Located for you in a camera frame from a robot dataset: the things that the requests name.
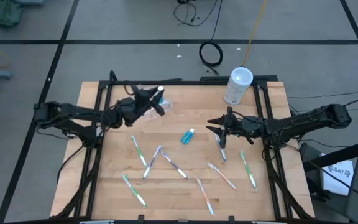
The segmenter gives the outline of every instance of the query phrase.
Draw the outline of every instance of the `white label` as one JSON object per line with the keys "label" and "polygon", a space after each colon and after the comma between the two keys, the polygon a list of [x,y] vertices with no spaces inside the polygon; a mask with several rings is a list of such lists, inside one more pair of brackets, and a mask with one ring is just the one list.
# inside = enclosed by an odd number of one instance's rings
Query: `white label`
{"label": "white label", "polygon": [[229,104],[239,104],[247,88],[248,85],[240,85],[236,83],[232,78],[230,78],[229,82],[227,83],[226,92],[224,93],[223,98]]}

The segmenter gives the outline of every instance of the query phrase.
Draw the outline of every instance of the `clear plastic bag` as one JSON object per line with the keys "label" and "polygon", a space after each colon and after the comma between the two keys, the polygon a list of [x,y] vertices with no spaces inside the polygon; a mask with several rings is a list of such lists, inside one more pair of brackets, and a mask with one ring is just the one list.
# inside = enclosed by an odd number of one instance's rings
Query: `clear plastic bag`
{"label": "clear plastic bag", "polygon": [[[163,99],[160,103],[160,106],[162,106],[162,108],[164,108],[164,111],[167,112],[173,108],[173,101]],[[158,117],[161,116],[155,111],[154,108],[149,109],[148,111],[146,111],[146,113],[143,114],[143,119],[146,121],[151,121]]]}

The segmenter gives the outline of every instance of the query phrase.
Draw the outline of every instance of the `toothbrush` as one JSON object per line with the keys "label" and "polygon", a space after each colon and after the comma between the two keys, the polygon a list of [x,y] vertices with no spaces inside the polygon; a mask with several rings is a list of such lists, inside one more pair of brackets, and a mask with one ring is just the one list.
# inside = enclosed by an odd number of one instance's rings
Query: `toothbrush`
{"label": "toothbrush", "polygon": [[218,172],[218,174],[220,174],[222,177],[223,177],[223,179],[232,187],[232,188],[234,188],[234,190],[237,190],[237,187],[236,186],[234,186],[234,184],[232,183],[232,182],[230,182],[230,180],[227,178],[227,177],[225,177],[223,174],[222,174],[222,172],[221,171],[219,171],[219,169],[218,168],[216,168],[214,165],[212,165],[212,163],[208,163],[207,164],[210,168],[212,168],[212,169],[214,169],[216,172]]}
{"label": "toothbrush", "polygon": [[196,179],[197,179],[198,185],[199,185],[200,188],[201,188],[201,192],[202,192],[203,195],[204,195],[205,202],[206,202],[206,206],[208,207],[208,210],[209,210],[209,212],[211,213],[211,215],[214,216],[214,210],[212,209],[212,205],[211,205],[211,203],[209,202],[208,197],[206,196],[206,193],[205,193],[205,190],[204,190],[204,188],[203,188],[203,185],[201,184],[201,181],[199,180],[198,177],[197,177]]}
{"label": "toothbrush", "polygon": [[137,190],[129,183],[127,175],[122,175],[122,178],[124,179],[125,183],[128,185],[128,187],[131,189],[132,193],[136,196],[136,198],[141,202],[143,205],[143,208],[147,207],[146,202],[143,200],[143,198],[139,195]]}
{"label": "toothbrush", "polygon": [[144,174],[143,174],[143,179],[146,178],[147,175],[149,174],[150,169],[152,168],[152,165],[153,165],[153,163],[154,163],[154,160],[155,160],[155,158],[157,157],[157,154],[161,151],[161,148],[162,148],[162,146],[159,146],[159,147],[157,148],[157,150],[155,151],[154,156],[153,156],[152,160],[151,160],[150,163],[149,163],[149,166],[146,168],[146,171],[145,171]]}
{"label": "toothbrush", "polygon": [[258,188],[256,187],[254,177],[252,176],[251,170],[249,169],[249,166],[248,166],[248,164],[246,162],[246,156],[244,155],[244,152],[242,150],[241,150],[240,154],[241,154],[241,157],[242,157],[242,161],[244,162],[244,165],[246,166],[246,170],[247,170],[249,179],[251,180],[252,186],[254,187],[254,190],[258,190]]}
{"label": "toothbrush", "polygon": [[224,149],[222,149],[220,146],[219,146],[219,143],[220,143],[220,138],[217,134],[215,134],[215,140],[216,142],[218,143],[218,147],[219,149],[221,150],[221,154],[222,154],[222,157],[223,157],[223,161],[226,162],[226,152],[224,151]]}
{"label": "toothbrush", "polygon": [[135,136],[131,136],[131,138],[132,138],[132,141],[134,142],[134,144],[135,144],[135,146],[136,146],[136,151],[137,151],[137,153],[139,154],[139,157],[140,157],[141,161],[143,162],[143,165],[147,167],[146,160],[144,159],[143,154],[142,154],[142,151],[140,150],[139,146],[138,146],[137,143],[136,143]]}
{"label": "toothbrush", "polygon": [[179,172],[179,174],[182,175],[182,177],[187,179],[186,174],[176,164],[172,162],[172,160],[166,155],[165,152],[161,151],[161,154],[168,160],[169,163],[171,163],[171,165]]}

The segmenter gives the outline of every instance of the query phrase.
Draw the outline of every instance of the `black metal frame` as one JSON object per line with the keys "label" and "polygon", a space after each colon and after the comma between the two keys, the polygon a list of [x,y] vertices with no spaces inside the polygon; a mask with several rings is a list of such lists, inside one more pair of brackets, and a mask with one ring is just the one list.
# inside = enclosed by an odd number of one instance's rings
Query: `black metal frame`
{"label": "black metal frame", "polygon": [[[228,79],[229,79],[229,77],[202,77],[200,79],[202,81],[183,81],[180,79],[175,79],[175,80],[165,80],[165,81],[130,81],[130,83],[131,84],[141,84],[141,85],[227,85]],[[255,76],[254,81],[252,82],[252,86],[254,87],[257,112],[258,112],[258,116],[261,118],[263,118],[263,111],[262,111],[262,106],[261,106],[260,96],[259,96],[259,91],[258,91],[259,87],[263,90],[263,93],[264,93],[268,118],[273,118],[272,106],[270,104],[269,91],[267,88],[267,82],[269,82],[269,81],[271,81],[271,82],[277,81],[277,76],[275,76],[275,75]],[[100,81],[99,87],[98,87],[98,93],[96,95],[95,109],[99,109],[99,107],[101,105],[102,95],[103,95],[103,91],[105,88],[107,88],[106,101],[104,104],[104,108],[106,109],[109,107],[109,102],[111,101],[111,95],[112,95],[111,93],[112,93],[113,86],[114,85],[126,85],[128,83],[129,83],[128,81],[117,81],[116,77],[111,78],[111,80],[109,80],[109,81]],[[104,136],[101,137],[101,147],[96,148],[97,155],[101,155],[101,151],[103,148],[103,137]],[[267,145],[266,142],[264,142],[264,148],[269,148],[269,145]],[[83,170],[81,173],[80,185],[83,184],[83,182],[88,174],[88,167],[89,167],[90,160],[91,160],[92,150],[93,150],[92,148],[87,148],[87,150],[86,150],[86,155],[85,155],[84,164],[83,164]],[[269,150],[265,150],[265,152],[266,152],[265,156],[268,161],[268,159],[270,159],[270,152],[269,152]],[[283,165],[282,165],[282,158],[280,155],[280,151],[277,151],[275,153],[277,153],[276,158],[277,158],[278,173],[280,174],[280,177],[282,178],[282,180],[285,183],[285,174],[284,174],[284,169],[283,169]],[[99,159],[99,161],[95,161],[95,162],[100,162],[101,156],[95,156],[95,158]],[[92,209],[93,209],[93,202],[94,202],[94,197],[95,197],[97,178],[98,178],[98,175],[96,173],[95,177],[93,178],[93,180],[91,182],[91,188],[90,188],[90,192],[89,192],[88,204],[87,204],[86,214],[85,214],[86,218],[91,218],[91,216],[92,216]],[[276,190],[275,182],[273,181],[273,179],[270,176],[269,176],[269,185],[270,185],[270,191],[272,193],[273,209],[274,209],[275,218],[276,218],[276,220],[278,220],[279,218],[281,218],[280,206],[278,204],[278,197],[277,197],[277,190]],[[293,218],[291,206],[288,203],[286,198],[284,198],[284,203],[285,203],[287,217]],[[79,200],[78,203],[76,204],[74,217],[80,216],[81,204],[82,204],[82,199]]]}
{"label": "black metal frame", "polygon": [[[200,81],[183,81],[182,79],[173,79],[173,80],[164,80],[164,81],[130,81],[131,84],[141,84],[141,85],[227,85],[227,81],[229,80],[229,77],[201,77]],[[269,91],[267,87],[267,82],[275,82],[277,80],[277,76],[275,75],[267,75],[267,76],[255,76],[254,81],[252,82],[252,86],[254,87],[254,93],[255,93],[255,102],[257,106],[257,113],[258,116],[263,118],[263,111],[262,111],[262,105],[259,95],[259,89],[262,89],[262,92],[264,94],[264,100],[266,104],[266,110],[267,110],[267,116],[268,118],[273,118],[273,112],[272,112],[272,106],[270,104],[270,98],[269,98]],[[127,85],[128,81],[117,81],[117,78],[110,74],[110,80],[108,81],[100,81],[98,86],[98,93],[96,95],[96,101],[95,101],[95,109],[99,109],[101,105],[101,100],[103,96],[103,91],[107,90],[106,92],[106,101],[104,102],[104,108],[109,107],[109,103],[111,101],[111,95],[112,95],[112,88],[114,85]],[[103,148],[103,140],[104,135],[100,136],[98,139],[100,143],[100,147],[97,147],[96,155],[95,155],[95,161],[94,163],[100,163],[101,160],[101,153]],[[266,163],[268,167],[268,162],[272,162],[270,159],[270,148],[269,143],[267,141],[263,141],[264,149],[265,150],[265,158]],[[81,175],[81,182],[80,184],[83,184],[85,179],[88,176],[88,167],[91,160],[92,155],[91,148],[87,148],[86,156],[84,159],[83,164],[83,170]],[[276,160],[277,160],[277,170],[279,173],[280,178],[285,183],[285,174],[284,169],[282,165],[282,158],[280,155],[279,150],[275,150],[276,153]],[[79,200],[79,202],[76,204],[74,208],[74,216],[73,217],[52,217],[50,219],[45,220],[31,220],[31,221],[25,221],[25,222],[15,222],[15,223],[26,223],[26,224],[41,224],[41,223],[61,223],[61,224],[69,224],[69,223],[80,223],[83,221],[92,221],[92,209],[93,209],[93,203],[94,203],[94,197],[95,197],[95,191],[96,191],[96,184],[97,184],[97,178],[98,178],[98,170],[99,166],[97,166],[96,175],[93,177],[91,181],[91,187],[89,190],[89,198],[86,208],[86,215],[80,216],[81,211],[81,204],[82,200]],[[276,222],[285,222],[285,223],[305,223],[305,224],[312,224],[312,223],[324,223],[324,224],[339,224],[337,222],[326,222],[326,221],[319,221],[319,220],[301,220],[293,218],[292,209],[290,204],[288,203],[288,200],[284,197],[284,203],[285,203],[285,210],[287,217],[281,217],[280,214],[280,205],[278,203],[278,197],[277,197],[277,190],[275,186],[275,182],[269,177],[269,185],[270,185],[270,191],[272,194],[272,202],[273,202],[273,209],[275,214],[275,221]],[[193,221],[193,220],[145,220],[145,217],[143,214],[140,214],[138,216],[137,220],[111,220],[111,223],[254,223],[255,221],[235,221],[234,216],[228,216],[227,221]]]}

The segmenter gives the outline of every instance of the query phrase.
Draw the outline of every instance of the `gray floor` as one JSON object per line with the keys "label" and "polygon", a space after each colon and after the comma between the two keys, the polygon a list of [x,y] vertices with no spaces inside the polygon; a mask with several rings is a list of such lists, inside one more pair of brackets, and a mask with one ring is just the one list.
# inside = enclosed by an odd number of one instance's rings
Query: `gray floor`
{"label": "gray floor", "polygon": [[[21,23],[1,29],[0,39],[58,40],[72,0],[48,0],[44,7],[23,11]],[[358,25],[358,1],[347,1]],[[198,0],[203,19],[213,0]],[[208,39],[216,12],[199,27],[180,25],[172,15],[175,0],[80,0],[68,40]],[[216,39],[248,39],[261,1],[224,1]],[[268,1],[256,39],[356,40],[339,1]],[[105,80],[113,69],[120,80],[198,80],[207,68],[198,58],[198,44],[65,45],[48,101],[76,103],[81,82]],[[246,45],[222,44],[222,75],[240,65]],[[0,45],[11,59],[12,80],[0,80],[0,206],[32,119],[57,45]],[[206,49],[210,60],[213,49]],[[288,96],[328,95],[358,91],[358,45],[253,45],[248,67],[255,75],[277,75]],[[290,99],[298,110],[328,103],[347,103],[358,95]],[[358,103],[350,106],[358,108]],[[321,129],[305,138],[332,146],[358,143],[358,111],[350,111],[353,122],[346,129]],[[334,149],[310,143],[323,152]],[[12,199],[6,221],[47,218],[56,187],[57,170],[66,142],[35,135]],[[316,205],[318,217],[342,220]]]}

